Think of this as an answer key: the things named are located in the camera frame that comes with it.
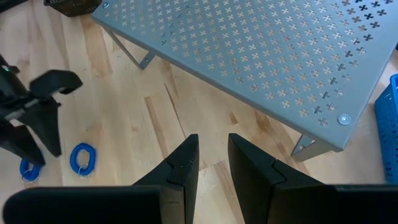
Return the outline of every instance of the wooden floor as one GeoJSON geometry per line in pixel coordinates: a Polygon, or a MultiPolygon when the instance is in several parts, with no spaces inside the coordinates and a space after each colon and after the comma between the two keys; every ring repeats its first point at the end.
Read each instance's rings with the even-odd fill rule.
{"type": "MultiPolygon", "coordinates": [[[[139,58],[145,51],[123,41],[139,58]]],[[[290,153],[299,133],[187,72],[156,57],[138,70],[89,16],[67,18],[40,0],[0,14],[0,54],[17,65],[21,80],[56,68],[72,70],[84,85],[57,95],[63,155],[43,150],[40,179],[25,184],[20,159],[0,150],[0,202],[35,186],[130,185],[167,157],[188,135],[200,137],[200,173],[195,223],[242,223],[227,157],[228,133],[238,133],[288,165],[326,183],[383,183],[373,107],[361,117],[344,152],[304,163],[290,153]],[[80,142],[98,150],[95,173],[79,178],[69,168],[80,142]]],[[[398,71],[394,54],[371,102],[398,71]]]]}

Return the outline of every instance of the perforated metal sheet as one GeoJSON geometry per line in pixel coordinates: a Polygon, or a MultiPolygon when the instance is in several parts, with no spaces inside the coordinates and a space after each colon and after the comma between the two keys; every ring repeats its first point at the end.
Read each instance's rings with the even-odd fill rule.
{"type": "Polygon", "coordinates": [[[342,149],[398,41],[396,2],[115,0],[93,17],[342,149]],[[341,114],[352,122],[341,125],[341,114]]]}

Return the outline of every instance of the coiled cord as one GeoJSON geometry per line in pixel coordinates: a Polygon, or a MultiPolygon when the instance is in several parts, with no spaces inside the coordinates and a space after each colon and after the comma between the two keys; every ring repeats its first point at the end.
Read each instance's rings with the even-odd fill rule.
{"type": "Polygon", "coordinates": [[[33,182],[39,178],[41,168],[42,166],[33,165],[33,168],[30,169],[29,161],[22,159],[21,164],[19,165],[19,173],[22,176],[22,180],[33,182]]]}
{"type": "Polygon", "coordinates": [[[77,173],[79,176],[87,176],[91,174],[94,170],[96,162],[96,150],[93,146],[87,143],[80,143],[72,150],[69,162],[70,167],[75,173],[77,173]],[[83,168],[83,166],[79,165],[79,163],[77,162],[77,156],[82,150],[85,150],[90,155],[87,166],[85,168],[83,168]]]}

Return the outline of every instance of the metal table leg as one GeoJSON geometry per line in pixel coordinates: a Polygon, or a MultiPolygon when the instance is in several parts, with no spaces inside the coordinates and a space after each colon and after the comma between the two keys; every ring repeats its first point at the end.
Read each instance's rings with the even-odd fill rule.
{"type": "Polygon", "coordinates": [[[142,59],[140,63],[130,54],[130,52],[125,48],[125,46],[120,42],[120,40],[113,34],[112,31],[104,27],[104,30],[112,37],[113,41],[119,45],[122,51],[132,60],[132,62],[141,70],[144,70],[150,61],[155,57],[155,54],[148,52],[148,54],[142,59]]]}
{"type": "Polygon", "coordinates": [[[302,162],[329,151],[334,151],[331,146],[302,135],[297,145],[294,147],[292,157],[296,161],[302,162]]]}

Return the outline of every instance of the blue basket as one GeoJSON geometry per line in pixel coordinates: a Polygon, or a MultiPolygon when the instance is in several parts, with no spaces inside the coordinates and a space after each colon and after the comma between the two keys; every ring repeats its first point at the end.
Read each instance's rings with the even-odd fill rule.
{"type": "Polygon", "coordinates": [[[398,184],[398,74],[374,103],[386,181],[398,184]]]}

